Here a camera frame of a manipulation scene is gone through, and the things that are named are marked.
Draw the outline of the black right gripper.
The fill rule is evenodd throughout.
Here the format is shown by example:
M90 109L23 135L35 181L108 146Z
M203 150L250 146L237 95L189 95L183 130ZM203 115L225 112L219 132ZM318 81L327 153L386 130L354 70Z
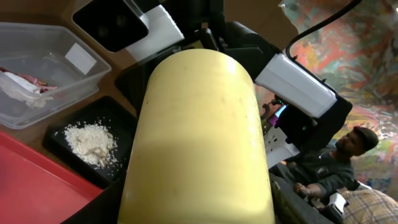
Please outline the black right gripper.
M117 89L141 113L151 73L167 57L207 37L216 39L224 26L223 1L161 1L144 14L147 37L126 48L135 64L115 80Z

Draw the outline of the yellow plastic cup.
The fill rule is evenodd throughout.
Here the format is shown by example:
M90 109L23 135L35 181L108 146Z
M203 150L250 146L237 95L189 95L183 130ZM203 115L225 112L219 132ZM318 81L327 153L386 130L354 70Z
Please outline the yellow plastic cup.
M119 223L274 223L254 85L214 50L173 54L152 72Z

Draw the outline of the rice food scraps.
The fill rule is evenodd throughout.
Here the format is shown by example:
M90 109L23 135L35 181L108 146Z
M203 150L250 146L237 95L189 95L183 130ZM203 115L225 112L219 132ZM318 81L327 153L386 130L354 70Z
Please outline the rice food scraps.
M55 136L62 137L71 152L86 164L93 165L95 169L105 169L118 162L118 138L110 130L100 119L92 123L77 121L56 131Z

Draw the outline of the red snack wrapper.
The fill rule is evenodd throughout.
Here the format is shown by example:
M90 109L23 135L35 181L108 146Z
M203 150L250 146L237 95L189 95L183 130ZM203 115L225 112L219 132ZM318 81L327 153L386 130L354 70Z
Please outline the red snack wrapper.
M41 94L47 91L56 90L57 86L49 85L38 78L32 77L30 75L23 75L11 72L1 67L1 71L10 79L18 83L20 86L25 88L31 93Z

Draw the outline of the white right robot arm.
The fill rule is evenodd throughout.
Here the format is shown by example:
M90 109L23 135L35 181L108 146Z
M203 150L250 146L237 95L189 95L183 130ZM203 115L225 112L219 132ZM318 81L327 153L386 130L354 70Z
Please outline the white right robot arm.
M185 40L133 65L115 80L150 136L204 134L226 142L260 132L255 87L286 105L260 141L271 149L324 148L352 109L323 80L238 22L224 18L223 1L167 1Z

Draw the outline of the black waste tray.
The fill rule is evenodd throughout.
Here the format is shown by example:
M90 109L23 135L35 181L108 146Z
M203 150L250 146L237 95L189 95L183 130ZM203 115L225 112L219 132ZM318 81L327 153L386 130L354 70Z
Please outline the black waste tray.
M137 119L104 96L50 124L42 145L101 189L113 183L129 162Z

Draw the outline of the clear plastic bin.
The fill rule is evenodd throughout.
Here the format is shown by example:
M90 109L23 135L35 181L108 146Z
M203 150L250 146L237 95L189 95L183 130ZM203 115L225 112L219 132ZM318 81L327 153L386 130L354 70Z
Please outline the clear plastic bin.
M1 124L29 127L98 91L98 82L111 66L73 32L62 26L1 23L1 67L30 75L56 90L43 108L33 108L1 90Z

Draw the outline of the crumpled white napkin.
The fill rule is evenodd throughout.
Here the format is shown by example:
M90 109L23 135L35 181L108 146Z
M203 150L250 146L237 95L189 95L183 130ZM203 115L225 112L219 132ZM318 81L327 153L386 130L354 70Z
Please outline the crumpled white napkin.
M3 72L1 72L1 90L5 92L8 97L21 101L33 108L43 108L48 101L54 100L52 96L43 96L43 93L36 94L27 91L18 83L7 77Z

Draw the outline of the seated man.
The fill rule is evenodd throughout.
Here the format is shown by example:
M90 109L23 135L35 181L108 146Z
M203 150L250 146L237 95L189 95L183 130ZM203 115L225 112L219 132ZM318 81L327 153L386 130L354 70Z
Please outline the seated man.
M301 152L269 169L283 178L296 194L324 199L338 189L349 188L354 182L351 158L358 157L379 143L377 134L365 127L352 131L324 148Z

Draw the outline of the red plastic tray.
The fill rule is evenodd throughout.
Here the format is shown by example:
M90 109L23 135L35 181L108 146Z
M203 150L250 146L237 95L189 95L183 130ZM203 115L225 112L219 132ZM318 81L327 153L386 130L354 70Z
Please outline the red plastic tray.
M1 223L62 223L101 192L1 132Z

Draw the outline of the plaid fabric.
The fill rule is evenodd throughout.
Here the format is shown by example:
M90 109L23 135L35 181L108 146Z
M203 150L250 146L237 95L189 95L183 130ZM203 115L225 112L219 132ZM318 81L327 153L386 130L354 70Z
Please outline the plaid fabric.
M343 223L347 224L397 224L397 202L374 189L345 191L348 202L344 208Z

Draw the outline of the colourful wall painting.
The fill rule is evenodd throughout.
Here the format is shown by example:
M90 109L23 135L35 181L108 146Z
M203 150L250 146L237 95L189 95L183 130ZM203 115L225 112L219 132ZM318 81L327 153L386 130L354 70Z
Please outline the colourful wall painting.
M355 126L377 133L377 147L354 159L355 177L397 197L397 1L363 0L290 52L353 104L336 137Z

